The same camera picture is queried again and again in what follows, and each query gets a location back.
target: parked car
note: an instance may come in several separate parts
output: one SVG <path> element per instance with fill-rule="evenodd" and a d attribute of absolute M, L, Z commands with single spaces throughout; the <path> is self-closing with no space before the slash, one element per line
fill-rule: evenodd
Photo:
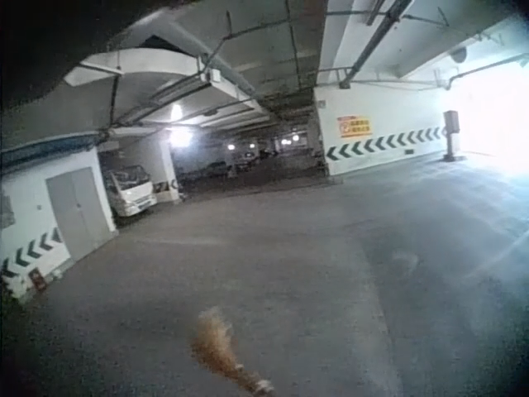
<path fill-rule="evenodd" d="M 228 170 L 229 168 L 225 161 L 215 161 L 206 167 L 204 174 L 210 178 L 227 176 Z"/>

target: warning sign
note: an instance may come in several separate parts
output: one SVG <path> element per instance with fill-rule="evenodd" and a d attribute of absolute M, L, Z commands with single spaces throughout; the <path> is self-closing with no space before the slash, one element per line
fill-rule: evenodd
<path fill-rule="evenodd" d="M 338 124 L 340 125 L 340 135 L 342 138 L 371 135 L 371 126 L 366 117 L 338 117 Z"/>

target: ceiling light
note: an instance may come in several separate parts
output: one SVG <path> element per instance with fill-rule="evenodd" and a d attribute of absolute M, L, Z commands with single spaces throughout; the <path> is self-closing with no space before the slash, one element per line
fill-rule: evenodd
<path fill-rule="evenodd" d="M 173 103 L 173 107 L 171 108 L 171 122 L 176 122 L 181 119 L 182 116 L 182 107 L 177 103 Z"/>
<path fill-rule="evenodd" d="M 169 143 L 172 147 L 188 147 L 191 143 L 193 134 L 186 128 L 176 127 L 171 129 Z"/>

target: white wall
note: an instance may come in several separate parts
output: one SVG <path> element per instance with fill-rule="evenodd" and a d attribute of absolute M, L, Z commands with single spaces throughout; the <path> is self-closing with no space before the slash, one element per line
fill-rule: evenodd
<path fill-rule="evenodd" d="M 318 101 L 325 101 L 317 111 L 330 175 L 343 174 L 445 149 L 446 139 L 441 132 L 444 127 L 443 112 L 448 110 L 447 92 L 440 88 L 425 91 L 408 91 L 399 88 L 402 88 L 402 85 L 386 88 L 352 84 L 351 89 L 338 89 L 337 87 L 315 89 L 317 103 L 323 105 Z M 372 135 L 342 138 L 337 118 L 347 116 L 367 117 L 370 121 Z M 433 136 L 436 128 L 439 128 L 437 135 L 440 138 L 433 141 L 426 140 L 424 137 L 426 130 L 430 129 L 428 135 Z M 417 134 L 420 130 L 423 130 L 421 137 L 425 140 L 424 143 L 413 138 L 415 144 L 409 142 L 405 146 L 396 144 L 395 141 L 399 134 L 409 134 L 411 131 Z M 396 148 L 392 148 L 387 143 L 392 135 L 394 137 L 391 143 Z M 386 150 L 380 150 L 375 146 L 380 137 L 382 137 L 382 146 Z M 372 140 L 369 146 L 374 148 L 375 153 L 369 153 L 364 149 L 369 139 Z M 357 155 L 351 151 L 357 141 L 361 141 L 359 148 L 364 153 L 363 155 Z M 349 144 L 345 152 L 350 158 L 339 154 L 339 150 L 345 144 Z M 330 158 L 329 150 L 332 148 L 334 148 L 333 154 L 339 160 Z M 406 149 L 413 149 L 414 153 L 406 155 Z"/>
<path fill-rule="evenodd" d="M 92 169 L 108 228 L 111 232 L 115 232 L 116 227 L 103 187 L 95 148 L 3 177 L 2 191 L 10 198 L 15 223 L 2 229 L 0 252 L 2 253 L 2 263 L 8 260 L 7 269 L 19 275 L 12 278 L 3 277 L 16 298 L 23 296 L 31 286 L 27 276 L 30 271 L 38 268 L 43 276 L 47 276 L 70 259 L 66 245 L 51 240 L 51 235 L 58 225 L 51 207 L 46 180 L 87 167 Z M 39 247 L 44 233 L 47 233 L 45 244 L 53 247 L 49 251 Z M 38 259 L 27 255 L 27 247 L 33 240 L 35 240 L 34 251 L 41 255 Z M 15 263 L 17 250 L 20 248 L 22 248 L 21 258 L 31 263 L 28 267 L 22 267 Z"/>

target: ceiling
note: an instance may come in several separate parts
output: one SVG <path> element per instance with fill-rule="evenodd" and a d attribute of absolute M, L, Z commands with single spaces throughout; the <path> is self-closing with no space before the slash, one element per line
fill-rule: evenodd
<path fill-rule="evenodd" d="M 493 0 L 415 0 L 403 17 L 389 21 L 388 11 L 404 3 L 179 2 L 181 7 L 158 8 L 121 30 L 131 20 L 126 14 L 112 25 L 109 31 L 118 34 L 105 45 L 98 41 L 91 53 L 83 50 L 84 62 L 110 71 L 74 67 L 83 57 L 63 67 L 63 76 L 70 73 L 55 89 L 4 112 L 3 130 L 11 135 L 2 139 L 2 149 L 110 126 L 136 134 L 167 123 L 219 138 L 277 135 L 303 129 L 313 112 L 313 87 L 343 81 L 362 58 L 353 81 L 436 83 L 438 74 L 514 54 L 527 43 L 520 35 L 524 22 L 506 24 L 512 9 Z M 373 36 L 388 26 L 364 56 Z M 467 60 L 455 64 L 449 53 L 462 47 Z M 172 60 L 177 55 L 180 60 Z M 74 75 L 77 85 L 71 84 Z M 178 120 L 171 119 L 175 104 L 182 110 Z"/>

